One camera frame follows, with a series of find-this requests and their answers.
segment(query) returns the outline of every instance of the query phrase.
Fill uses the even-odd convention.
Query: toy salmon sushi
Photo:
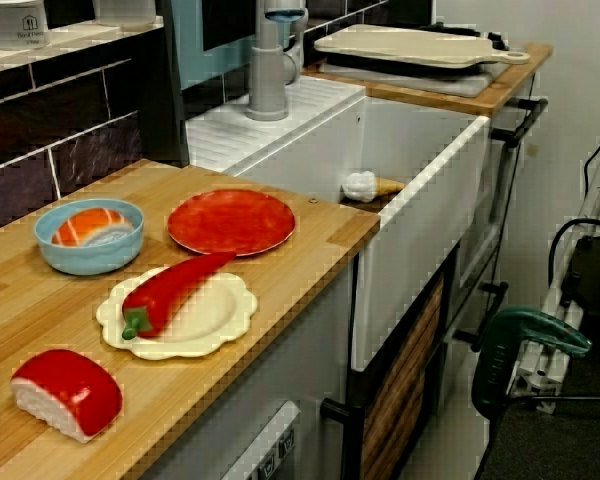
[[[109,243],[133,231],[131,222],[110,208],[89,208],[65,220],[51,239],[54,245],[88,247]]]

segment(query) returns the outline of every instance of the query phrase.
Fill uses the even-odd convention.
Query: toy food
[[[404,187],[404,183],[376,177],[373,172],[352,173],[342,185],[348,198],[364,203],[382,195],[398,193]]]
[[[230,252],[190,258],[138,285],[122,302],[126,323],[122,338],[160,335],[191,293],[235,256]]]
[[[122,393],[111,375],[69,350],[48,350],[27,360],[10,386],[18,407],[80,443],[122,409]]]
[[[112,242],[133,231],[133,225],[110,208],[89,208],[64,221],[51,239],[55,245],[88,247]]]

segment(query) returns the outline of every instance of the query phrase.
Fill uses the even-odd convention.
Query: cream scalloped plate
[[[240,277],[216,273],[187,299],[160,336],[124,340],[122,302],[134,288],[166,268],[149,270],[111,289],[109,298],[96,311],[105,342],[146,360],[163,360],[201,357],[247,333],[251,315],[258,308],[256,296]]]

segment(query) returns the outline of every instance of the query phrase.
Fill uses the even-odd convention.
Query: pepper stem
[[[125,340],[135,338],[138,332],[147,332],[152,329],[146,307],[126,308],[123,309],[122,315],[126,323],[122,331],[122,338]]]
[[[122,331],[122,338],[125,340],[131,340],[136,338],[136,334],[138,333],[138,327],[140,326],[139,318],[132,318],[124,327]]]

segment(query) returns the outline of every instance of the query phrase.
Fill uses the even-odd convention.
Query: wooden countertop
[[[493,116],[509,100],[522,84],[531,77],[553,52],[551,45],[525,43],[531,55],[525,65],[511,65],[502,75],[475,98],[457,97],[444,93],[432,93],[405,87],[394,87],[377,82],[343,78],[318,72],[318,64],[305,68],[303,73],[316,78],[352,83],[367,87],[367,96],[395,102],[411,103],[424,107],[442,108],[471,115]]]
[[[238,187],[266,192],[296,215],[296,231],[268,253],[222,271],[239,275],[259,301],[240,339],[196,359],[151,362],[101,338],[95,311],[120,281],[189,256],[166,233],[166,218],[197,192]],[[144,245],[125,268],[94,277],[53,270],[32,229],[52,206],[0,229],[0,479],[139,477],[200,416],[379,228],[379,217],[196,167],[141,160],[57,203],[113,197],[145,214]],[[15,370],[37,353],[68,348],[100,363],[123,390],[122,414],[82,445],[20,410],[9,389]]]

